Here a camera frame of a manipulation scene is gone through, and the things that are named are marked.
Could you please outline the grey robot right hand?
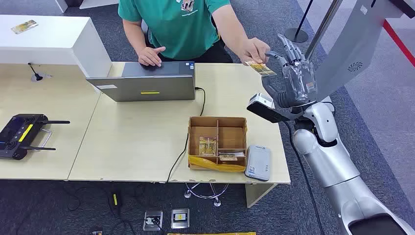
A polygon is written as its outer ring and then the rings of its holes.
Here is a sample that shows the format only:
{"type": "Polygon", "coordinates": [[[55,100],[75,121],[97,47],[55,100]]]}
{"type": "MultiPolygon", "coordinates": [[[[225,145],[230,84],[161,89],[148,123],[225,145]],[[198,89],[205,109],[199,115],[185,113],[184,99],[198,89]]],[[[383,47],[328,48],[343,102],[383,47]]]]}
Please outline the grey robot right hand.
{"type": "Polygon", "coordinates": [[[274,104],[281,108],[299,107],[314,102],[318,89],[313,63],[305,58],[301,49],[291,40],[282,34],[277,36],[283,43],[287,57],[275,51],[268,51],[265,55],[277,59],[281,65],[285,90],[280,92],[277,90],[276,74],[262,76],[264,89],[273,99],[274,104]]]}

